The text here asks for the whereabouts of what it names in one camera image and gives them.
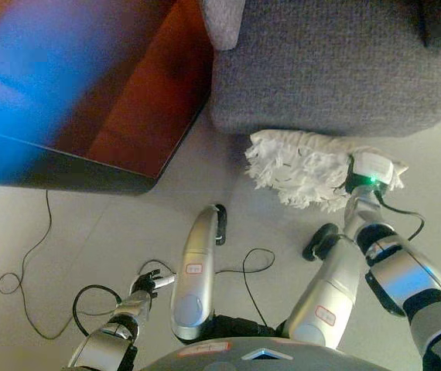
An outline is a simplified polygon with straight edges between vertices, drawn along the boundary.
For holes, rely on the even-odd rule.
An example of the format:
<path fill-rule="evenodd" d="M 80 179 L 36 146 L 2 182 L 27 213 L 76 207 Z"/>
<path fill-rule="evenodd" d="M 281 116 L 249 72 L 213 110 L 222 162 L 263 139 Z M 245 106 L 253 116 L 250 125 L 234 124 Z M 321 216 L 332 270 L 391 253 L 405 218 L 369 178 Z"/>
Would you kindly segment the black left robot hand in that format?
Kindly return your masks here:
<path fill-rule="evenodd" d="M 158 290 L 172 284 L 176 280 L 174 273 L 163 275 L 160 269 L 152 270 L 145 274 L 140 274 L 131 284 L 129 294 L 137 291 L 144 291 L 150 298 L 158 296 Z"/>

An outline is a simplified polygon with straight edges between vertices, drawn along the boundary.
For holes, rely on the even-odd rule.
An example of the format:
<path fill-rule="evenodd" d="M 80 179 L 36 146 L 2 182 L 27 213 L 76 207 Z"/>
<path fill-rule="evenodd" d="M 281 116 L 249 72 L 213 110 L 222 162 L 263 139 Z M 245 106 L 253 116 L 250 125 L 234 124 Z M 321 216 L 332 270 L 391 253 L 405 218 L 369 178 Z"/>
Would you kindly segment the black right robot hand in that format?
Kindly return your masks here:
<path fill-rule="evenodd" d="M 345 190 L 351 194 L 359 186 L 370 186 L 384 195 L 392 183 L 393 175 L 391 160 L 370 152 L 355 153 L 350 158 Z"/>

